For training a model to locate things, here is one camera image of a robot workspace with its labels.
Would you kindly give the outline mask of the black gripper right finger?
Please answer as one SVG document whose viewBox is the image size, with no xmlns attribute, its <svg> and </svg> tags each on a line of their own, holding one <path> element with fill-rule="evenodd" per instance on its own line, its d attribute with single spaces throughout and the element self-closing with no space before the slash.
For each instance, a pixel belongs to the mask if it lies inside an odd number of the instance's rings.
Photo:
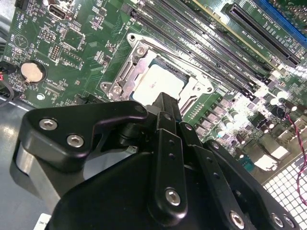
<svg viewBox="0 0 307 230">
<path fill-rule="evenodd" d="M 201 174 L 215 230 L 298 230 L 299 224 L 272 195 L 214 140 L 201 143 L 195 129 L 182 120 L 176 99 L 173 116 L 188 159 Z"/>
</svg>

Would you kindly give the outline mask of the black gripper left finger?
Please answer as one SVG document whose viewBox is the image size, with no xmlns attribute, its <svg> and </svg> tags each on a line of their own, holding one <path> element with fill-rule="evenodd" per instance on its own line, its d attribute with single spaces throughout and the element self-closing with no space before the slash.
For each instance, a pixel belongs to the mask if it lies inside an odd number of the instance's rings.
<svg viewBox="0 0 307 230">
<path fill-rule="evenodd" d="M 174 179 L 155 171 L 148 209 L 159 223 L 179 223 L 188 212 L 185 148 L 173 116 L 172 97 L 35 109 L 22 119 L 15 164 L 31 180 L 52 213 L 74 187 L 134 154 L 181 158 Z"/>
</svg>

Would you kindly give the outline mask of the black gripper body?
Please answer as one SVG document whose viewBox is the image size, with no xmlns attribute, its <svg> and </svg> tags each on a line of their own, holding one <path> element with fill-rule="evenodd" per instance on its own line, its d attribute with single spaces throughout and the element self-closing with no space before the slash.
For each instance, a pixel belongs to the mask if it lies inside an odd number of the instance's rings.
<svg viewBox="0 0 307 230">
<path fill-rule="evenodd" d="M 155 171 L 174 179 L 175 164 L 181 158 L 173 153 L 161 157 L 134 154 L 66 193 L 56 205 L 47 225 L 49 230 L 161 230 L 163 226 L 149 212 Z M 176 230 L 222 230 L 224 225 L 209 198 L 197 171 L 184 169 L 188 212 L 174 226 Z"/>
</svg>

